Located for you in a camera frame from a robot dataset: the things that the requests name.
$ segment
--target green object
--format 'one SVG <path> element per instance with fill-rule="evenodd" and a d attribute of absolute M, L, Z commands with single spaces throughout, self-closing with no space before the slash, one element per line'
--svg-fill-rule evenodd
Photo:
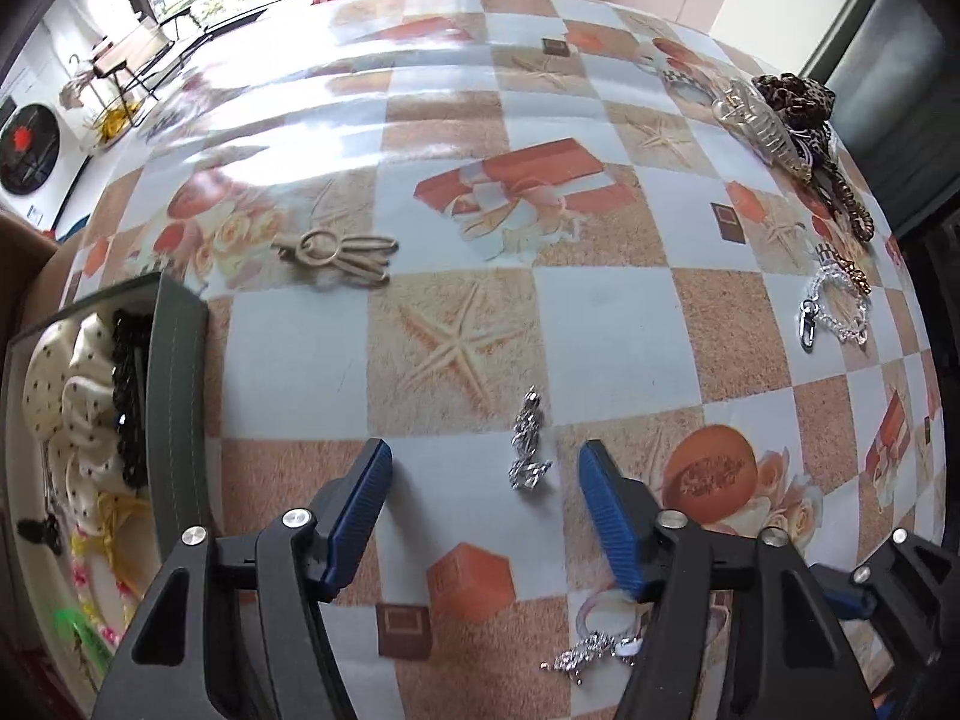
<path fill-rule="evenodd" d="M 113 661 L 113 654 L 81 613 L 75 608 L 62 608 L 60 611 L 55 611 L 54 629 L 56 635 L 71 644 L 75 637 L 78 637 L 80 642 L 83 642 L 83 654 L 96 666 L 101 678 L 107 675 L 107 669 Z"/>

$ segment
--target checkered tablecloth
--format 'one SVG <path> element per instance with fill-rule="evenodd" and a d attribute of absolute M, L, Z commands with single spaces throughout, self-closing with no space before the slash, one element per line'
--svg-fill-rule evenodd
<path fill-rule="evenodd" d="M 597 1 L 336 1 L 203 47 L 117 146 L 64 300 L 157 268 L 208 300 L 223 532 L 304 505 L 366 437 L 392 447 L 373 540 L 323 612 L 360 718 L 613 714 L 622 664 L 579 688 L 539 671 L 611 585 L 574 473 L 591 437 L 659 492 L 685 437 L 733 427 L 757 484 L 712 527 L 779 524 L 809 562 L 854 567 L 898 524 L 941 536 L 943 413 L 909 274 L 846 152 L 868 250 L 714 121 L 710 78 L 762 70 Z M 318 225 L 397 237 L 390 285 L 314 283 L 270 252 Z M 865 350 L 798 343 L 824 240 L 874 285 Z M 507 471 L 530 386 L 556 464 L 524 496 Z M 847 630 L 875 683 L 885 651 Z"/>

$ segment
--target gift box print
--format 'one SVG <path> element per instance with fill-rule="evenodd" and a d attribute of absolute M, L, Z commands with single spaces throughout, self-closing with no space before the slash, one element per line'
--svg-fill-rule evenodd
<path fill-rule="evenodd" d="M 635 202 L 635 194 L 573 138 L 522 148 L 427 178 L 416 198 L 459 224 L 484 259 L 533 261 L 555 242 L 580 240 L 591 215 Z"/>
<path fill-rule="evenodd" d="M 910 428 L 906 422 L 904 402 L 901 401 L 901 396 L 894 392 L 874 443 L 867 453 L 867 476 L 874 482 L 881 507 L 893 503 L 896 468 L 904 459 L 909 445 Z"/>

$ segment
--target black round object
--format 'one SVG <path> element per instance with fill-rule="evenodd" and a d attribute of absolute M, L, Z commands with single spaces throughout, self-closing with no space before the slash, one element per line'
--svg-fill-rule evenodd
<path fill-rule="evenodd" d="M 59 124 L 45 105 L 24 105 L 0 133 L 0 186 L 30 194 L 50 177 L 59 156 Z"/>

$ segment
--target leopard print scrunchie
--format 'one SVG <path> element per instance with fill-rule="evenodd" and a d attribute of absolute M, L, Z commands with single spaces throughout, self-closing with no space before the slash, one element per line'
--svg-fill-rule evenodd
<path fill-rule="evenodd" d="M 813 154 L 814 170 L 822 170 L 830 182 L 829 189 L 850 217 L 851 230 L 858 241 L 870 241 L 875 225 L 870 212 L 853 194 L 840 167 L 830 159 L 827 119 L 833 113 L 836 95 L 822 83 L 813 79 L 800 79 L 791 73 L 780 77 L 757 76 L 754 86 L 763 95 L 790 129 L 791 136 L 803 140 Z M 835 214 L 835 205 L 830 209 Z"/>

